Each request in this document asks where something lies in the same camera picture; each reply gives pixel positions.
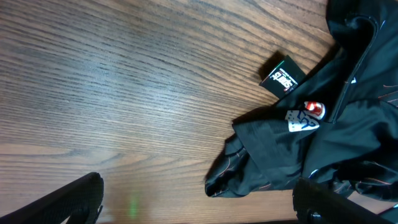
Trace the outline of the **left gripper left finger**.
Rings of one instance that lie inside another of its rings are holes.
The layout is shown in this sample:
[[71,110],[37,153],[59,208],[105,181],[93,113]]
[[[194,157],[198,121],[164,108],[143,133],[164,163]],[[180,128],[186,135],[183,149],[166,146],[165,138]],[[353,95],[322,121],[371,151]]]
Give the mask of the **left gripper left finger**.
[[103,196],[103,178],[97,172],[90,172],[25,207],[1,217],[1,223],[95,224],[103,209]]

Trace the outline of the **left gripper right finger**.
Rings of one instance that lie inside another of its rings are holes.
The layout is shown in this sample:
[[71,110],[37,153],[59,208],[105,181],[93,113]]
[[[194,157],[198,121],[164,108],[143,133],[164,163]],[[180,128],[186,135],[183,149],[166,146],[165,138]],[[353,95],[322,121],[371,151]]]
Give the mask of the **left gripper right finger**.
[[307,179],[299,179],[293,190],[293,207],[304,224],[394,224],[395,208],[375,214]]

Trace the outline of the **black printed cycling jersey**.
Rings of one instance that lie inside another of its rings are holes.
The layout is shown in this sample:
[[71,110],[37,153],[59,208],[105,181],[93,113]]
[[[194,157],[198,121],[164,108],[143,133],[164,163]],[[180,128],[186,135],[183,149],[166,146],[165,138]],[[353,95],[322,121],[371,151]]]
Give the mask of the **black printed cycling jersey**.
[[326,22],[339,51],[274,105],[234,120],[207,196],[307,178],[344,197],[397,201],[397,2],[329,1]]

